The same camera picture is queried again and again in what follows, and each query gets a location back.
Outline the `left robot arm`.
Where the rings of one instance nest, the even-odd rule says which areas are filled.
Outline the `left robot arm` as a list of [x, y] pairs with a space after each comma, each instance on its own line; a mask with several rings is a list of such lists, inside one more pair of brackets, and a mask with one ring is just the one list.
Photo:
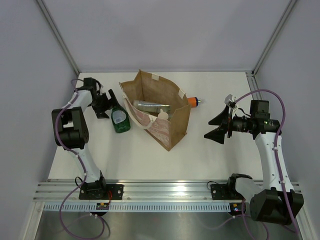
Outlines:
[[121, 200], [123, 185], [107, 183], [90, 153], [90, 134], [84, 116], [85, 110], [92, 108], [98, 119], [110, 119], [107, 111], [115, 106], [116, 97], [112, 90], [108, 91], [108, 97], [102, 84], [92, 77], [81, 82], [82, 86], [74, 88], [70, 101], [51, 112], [55, 142], [75, 157], [78, 168], [83, 172], [82, 177], [75, 178], [79, 199]]

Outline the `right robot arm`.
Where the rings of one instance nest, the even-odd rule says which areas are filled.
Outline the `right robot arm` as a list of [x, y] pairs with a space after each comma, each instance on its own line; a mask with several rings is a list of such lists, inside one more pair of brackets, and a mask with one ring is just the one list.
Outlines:
[[263, 186], [246, 174], [233, 173], [225, 184], [210, 185], [213, 200], [245, 200], [254, 221], [288, 226], [304, 205], [288, 177], [282, 154], [280, 122], [270, 118], [269, 102], [252, 100], [248, 116], [239, 117], [234, 100], [227, 97], [224, 110], [209, 121], [217, 128], [204, 138], [223, 144], [234, 132], [249, 133], [258, 148]]

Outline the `beige pump bottle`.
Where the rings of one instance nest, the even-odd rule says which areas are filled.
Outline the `beige pump bottle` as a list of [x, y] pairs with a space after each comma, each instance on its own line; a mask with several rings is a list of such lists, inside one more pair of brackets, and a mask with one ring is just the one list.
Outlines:
[[160, 109], [160, 113], [157, 115], [158, 118], [163, 119], [163, 120], [168, 120], [169, 119], [169, 114], [162, 109]]

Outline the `green dish soap bottle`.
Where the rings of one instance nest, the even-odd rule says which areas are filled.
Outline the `green dish soap bottle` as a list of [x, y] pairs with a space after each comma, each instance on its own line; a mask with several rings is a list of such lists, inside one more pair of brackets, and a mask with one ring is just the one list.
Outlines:
[[112, 108], [111, 120], [114, 130], [118, 134], [128, 132], [131, 129], [128, 113], [121, 105]]

